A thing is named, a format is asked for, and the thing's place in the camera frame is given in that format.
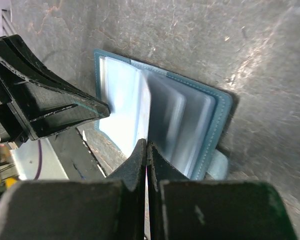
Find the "teal leather cover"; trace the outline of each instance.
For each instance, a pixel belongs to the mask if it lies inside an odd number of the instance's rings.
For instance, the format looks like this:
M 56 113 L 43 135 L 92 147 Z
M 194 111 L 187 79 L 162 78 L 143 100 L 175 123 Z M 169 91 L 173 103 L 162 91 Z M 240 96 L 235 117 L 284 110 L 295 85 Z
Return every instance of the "teal leather cover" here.
M 165 75 L 166 77 L 180 82 L 184 85 L 187 85 L 191 88 L 197 89 L 207 95 L 214 97 L 215 99 L 215 107 L 213 116 L 211 118 L 211 122 L 209 124 L 208 130 L 206 132 L 206 136 L 204 138 L 198 161 L 195 164 L 193 169 L 193 173 L 191 175 L 192 180 L 202 180 L 208 170 L 208 167 L 213 158 L 213 154 L 215 152 L 215 148 L 225 126 L 226 120 L 228 118 L 230 108 L 232 106 L 232 97 L 221 90 L 215 89 L 213 87 L 204 85 L 203 83 L 191 80 L 187 77 L 178 75 L 176 73 L 166 71 L 164 69 L 142 63 L 139 61 L 132 60 L 127 57 L 123 57 L 111 52 L 107 52 L 101 49 L 94 50 L 94 65 L 95 65 L 95 79 L 96 79 L 96 96 L 98 99 L 101 99 L 101 89 L 100 89 L 100 57 L 110 57 L 113 59 L 117 59 L 123 61 L 125 63 L 131 64 L 132 66 L 139 68 L 141 70 L 150 70 L 156 73 L 160 73 Z M 98 121 L 95 122 L 95 128 L 99 130 Z

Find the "scratch mark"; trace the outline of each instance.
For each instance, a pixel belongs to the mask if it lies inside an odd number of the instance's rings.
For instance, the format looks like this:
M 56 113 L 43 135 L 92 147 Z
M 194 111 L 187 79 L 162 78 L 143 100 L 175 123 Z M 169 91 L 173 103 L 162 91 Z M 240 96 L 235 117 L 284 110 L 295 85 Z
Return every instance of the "scratch mark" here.
M 290 193 L 283 194 L 283 202 L 287 206 L 288 210 L 293 211 L 300 216 L 300 202 L 296 197 Z
M 265 170 L 266 181 L 267 181 L 267 182 L 270 182 L 270 180 L 271 180 L 271 172 L 270 172 L 270 168 L 271 168 L 271 166 L 272 166 L 272 164 L 273 164 L 273 161 L 272 161 L 271 159 L 267 158 L 267 157 L 265 157 L 265 158 L 269 161 L 269 163 L 268 163 L 268 165 L 267 165 L 267 167 L 266 167 L 266 170 Z
M 240 64 L 240 66 L 234 71 L 231 75 L 235 74 L 236 76 L 236 84 L 228 84 L 225 85 L 231 91 L 239 91 L 246 85 L 246 81 L 248 77 L 254 72 L 255 68 L 259 66 L 262 62 L 262 52 L 267 49 L 267 44 L 270 39 L 277 32 L 278 28 L 284 22 L 286 16 L 293 10 L 293 6 L 288 8 L 284 13 L 282 13 L 274 26 L 270 34 L 263 39 L 260 39 L 255 47 L 249 49 L 248 54 L 245 60 Z M 245 35 L 245 26 L 241 28 L 242 34 Z
M 171 22 L 170 30 L 173 26 L 175 26 L 175 25 L 173 25 L 174 21 L 175 21 L 175 15 L 176 15 L 176 6 L 175 6 L 175 1 L 173 1 L 173 15 L 172 15 L 172 22 Z
M 205 13 L 204 13 L 203 19 L 206 19 L 207 15 L 208 15 L 208 9 L 209 8 L 210 8 L 210 5 L 207 5 L 206 8 L 205 8 Z
M 154 51 L 156 51 L 156 48 L 152 47 L 147 57 L 150 58 Z
M 105 16 L 105 18 L 101 21 L 102 23 L 107 20 L 107 18 L 109 17 L 109 14 L 110 14 L 111 10 L 108 12 L 108 14 Z
M 196 216 L 198 217 L 199 222 L 201 223 L 202 226 L 204 226 L 205 223 L 205 216 L 202 213 L 201 209 L 198 207 L 198 205 L 194 206 L 194 212 L 196 214 Z
M 241 28 L 241 33 L 242 33 L 242 35 L 243 35 L 244 39 L 247 39 L 247 31 L 246 31 L 246 26 L 243 26 L 243 27 Z
M 85 177 L 82 175 L 82 173 L 79 171 L 77 165 L 75 165 L 75 164 L 73 163 L 73 167 L 74 167 L 74 169 L 79 173 L 81 179 L 85 180 L 86 178 L 85 178 Z
M 146 22 L 147 16 L 148 16 L 148 11 L 146 11 L 146 13 L 145 13 L 144 22 Z
M 288 115 L 286 115 L 285 117 L 283 117 L 282 119 L 281 119 L 281 121 L 284 123 L 284 121 L 286 121 L 289 117 L 292 117 L 292 118 L 295 118 L 295 119 L 297 119 L 297 120 L 299 120 L 300 121 L 300 117 L 299 116 L 296 116 L 296 115 L 294 115 L 294 111 L 289 111 L 289 114 Z

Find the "stitching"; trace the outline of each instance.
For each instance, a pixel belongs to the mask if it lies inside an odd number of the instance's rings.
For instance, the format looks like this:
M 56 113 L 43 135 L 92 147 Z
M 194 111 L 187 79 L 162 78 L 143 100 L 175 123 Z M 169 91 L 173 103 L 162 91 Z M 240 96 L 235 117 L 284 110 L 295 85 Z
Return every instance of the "stitching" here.
M 96 59 L 96 51 L 94 51 L 94 72 L 95 72 L 95 82 L 98 82 L 98 77 L 97 77 L 97 59 Z
M 94 52 L 94 60 L 95 60 L 95 61 L 94 61 L 94 64 L 96 65 L 96 52 Z M 144 68 L 144 69 L 151 70 L 151 71 L 154 71 L 154 72 L 156 72 L 156 73 L 162 74 L 162 72 L 158 71 L 157 69 L 152 69 L 152 68 L 150 68 L 150 67 L 148 67 L 148 66 L 142 65 L 142 64 L 137 63 L 137 62 L 133 62 L 132 65 L 137 65 L 137 66 L 142 67 L 142 68 Z M 173 77 L 173 76 L 167 76 L 167 75 L 166 75 L 166 77 L 167 77 L 167 78 L 170 78 L 170 79 L 173 79 L 173 80 L 175 80 L 175 81 L 177 81 L 177 82 L 186 84 L 186 85 L 188 85 L 188 86 L 191 86 L 191 87 L 193 87 L 193 88 L 195 88 L 195 89 L 198 89 L 198 90 L 200 90 L 200 91 L 202 91 L 202 92 L 209 93 L 210 95 L 214 95 L 214 96 L 218 97 L 218 98 L 222 101 L 222 104 L 221 104 L 221 111 L 220 111 L 219 117 L 218 117 L 218 119 L 217 119 L 217 121 L 216 121 L 216 123 L 215 123 L 214 129 L 213 129 L 213 133 L 212 133 L 212 135 L 211 135 L 211 137 L 210 137 L 210 139 L 209 139 L 209 144 L 208 144 L 208 146 L 206 147 L 206 150 L 205 150 L 205 152 L 204 152 L 202 161 L 201 161 L 201 163 L 200 163 L 200 167 L 199 167 L 198 173 L 197 173 L 197 175 L 196 175 L 196 177 L 195 177 L 196 179 L 198 179 L 198 177 L 199 177 L 199 175 L 200 175 L 200 173 L 201 173 L 202 167 L 203 167 L 203 165 L 204 165 L 205 159 L 206 159 L 206 157 L 207 157 L 208 151 L 210 150 L 211 143 L 212 143 L 213 139 L 215 138 L 215 134 L 216 134 L 217 128 L 218 128 L 218 126 L 219 126 L 221 117 L 222 117 L 222 115 L 223 115 L 223 112 L 224 112 L 224 109 L 225 109 L 225 106 L 226 106 L 226 101 L 225 101 L 225 99 L 224 99 L 221 95 L 219 95 L 219 94 L 216 94 L 216 93 L 214 93 L 214 92 L 205 90 L 205 89 L 203 89 L 203 88 L 201 88 L 201 87 L 198 87 L 198 86 L 196 86 L 196 85 L 193 85 L 193 84 L 188 83 L 188 82 L 186 82 L 186 81 L 183 81 L 183 80 L 181 80 L 181 79 L 177 79 L 177 78 L 175 78 L 175 77 Z

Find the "textured gray surface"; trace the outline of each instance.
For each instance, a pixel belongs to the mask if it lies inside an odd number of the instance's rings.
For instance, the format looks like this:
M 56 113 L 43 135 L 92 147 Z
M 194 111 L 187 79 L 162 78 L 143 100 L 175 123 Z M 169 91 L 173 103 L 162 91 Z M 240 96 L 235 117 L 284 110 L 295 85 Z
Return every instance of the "textured gray surface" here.
M 300 238 L 300 0 L 19 0 L 12 21 L 49 69 L 93 96 L 94 48 L 236 95 L 219 144 L 230 178 L 273 184 Z M 111 172 L 122 155 L 92 123 L 82 129 Z

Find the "card holder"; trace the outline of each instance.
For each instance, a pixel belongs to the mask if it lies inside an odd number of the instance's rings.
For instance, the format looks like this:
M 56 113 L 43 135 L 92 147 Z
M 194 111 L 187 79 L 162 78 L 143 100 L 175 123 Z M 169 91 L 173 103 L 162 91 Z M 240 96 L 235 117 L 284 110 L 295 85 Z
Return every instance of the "card holder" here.
M 209 166 L 211 165 L 211 161 L 213 159 L 215 161 L 216 156 L 219 159 L 222 158 L 222 161 L 220 162 L 224 164 L 225 162 L 224 160 L 226 159 L 226 157 L 222 153 L 216 151 L 215 148 L 222 134 L 223 128 L 225 126 L 233 102 L 232 97 L 228 93 L 146 63 L 135 61 L 101 49 L 95 49 L 94 63 L 95 63 L 95 78 L 96 78 L 96 96 L 99 99 L 102 99 L 101 73 L 100 73 L 100 64 L 102 64 L 102 59 L 100 60 L 100 58 L 106 58 L 106 57 L 110 57 L 122 61 L 124 63 L 128 63 L 140 70 L 152 71 L 156 74 L 162 75 L 163 77 L 167 77 L 175 81 L 176 83 L 180 83 L 182 85 L 188 86 L 208 96 L 213 97 L 215 104 L 213 107 L 211 120 L 208 124 L 202 146 L 198 152 L 197 161 L 193 166 L 192 173 L 188 177 L 192 180 L 203 179 L 206 172 L 208 171 Z M 95 128 L 97 131 L 99 130 L 98 121 L 95 122 Z M 218 173 L 219 177 L 217 178 L 222 179 L 223 175 L 225 174 L 226 174 L 225 172 L 219 171 Z

